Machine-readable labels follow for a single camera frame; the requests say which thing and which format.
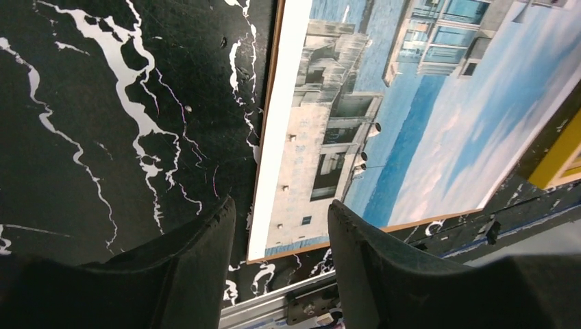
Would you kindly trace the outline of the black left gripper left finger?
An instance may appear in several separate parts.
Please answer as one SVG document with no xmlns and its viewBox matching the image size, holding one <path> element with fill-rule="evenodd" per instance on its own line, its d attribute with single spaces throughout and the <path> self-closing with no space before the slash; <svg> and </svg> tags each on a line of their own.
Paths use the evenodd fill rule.
<svg viewBox="0 0 581 329">
<path fill-rule="evenodd" d="M 105 263 L 1 257 L 2 328 L 217 328 L 236 222 L 224 197 Z"/>
</svg>

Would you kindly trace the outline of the sky and building photo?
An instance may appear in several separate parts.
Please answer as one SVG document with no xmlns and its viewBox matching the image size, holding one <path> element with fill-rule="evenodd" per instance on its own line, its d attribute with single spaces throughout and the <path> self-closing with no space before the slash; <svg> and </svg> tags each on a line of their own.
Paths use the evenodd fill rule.
<svg viewBox="0 0 581 329">
<path fill-rule="evenodd" d="M 579 1 L 284 1 L 247 260 L 482 210 L 580 81 Z"/>
</svg>

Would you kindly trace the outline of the yellow wooden picture frame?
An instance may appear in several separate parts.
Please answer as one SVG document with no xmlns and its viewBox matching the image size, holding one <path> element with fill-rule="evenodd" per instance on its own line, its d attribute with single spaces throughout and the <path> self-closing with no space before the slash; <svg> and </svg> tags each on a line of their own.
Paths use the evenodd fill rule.
<svg viewBox="0 0 581 329">
<path fill-rule="evenodd" d="M 580 111 L 548 149 L 528 182 L 547 190 L 580 179 Z"/>
</svg>

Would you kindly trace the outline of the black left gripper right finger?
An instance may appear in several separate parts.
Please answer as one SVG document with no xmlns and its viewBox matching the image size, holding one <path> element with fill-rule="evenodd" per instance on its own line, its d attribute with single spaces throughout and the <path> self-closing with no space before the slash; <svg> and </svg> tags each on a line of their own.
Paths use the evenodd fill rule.
<svg viewBox="0 0 581 329">
<path fill-rule="evenodd" d="M 481 267 L 439 258 L 340 201 L 328 232 L 348 328 L 579 328 L 580 256 L 507 256 Z"/>
</svg>

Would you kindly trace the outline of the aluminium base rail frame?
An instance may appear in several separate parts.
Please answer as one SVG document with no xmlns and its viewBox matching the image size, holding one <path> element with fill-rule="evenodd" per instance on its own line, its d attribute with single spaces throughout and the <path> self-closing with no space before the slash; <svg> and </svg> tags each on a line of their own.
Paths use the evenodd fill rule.
<svg viewBox="0 0 581 329">
<path fill-rule="evenodd" d="M 219 328 L 335 328 L 341 318 L 336 272 L 309 278 L 221 311 Z"/>
</svg>

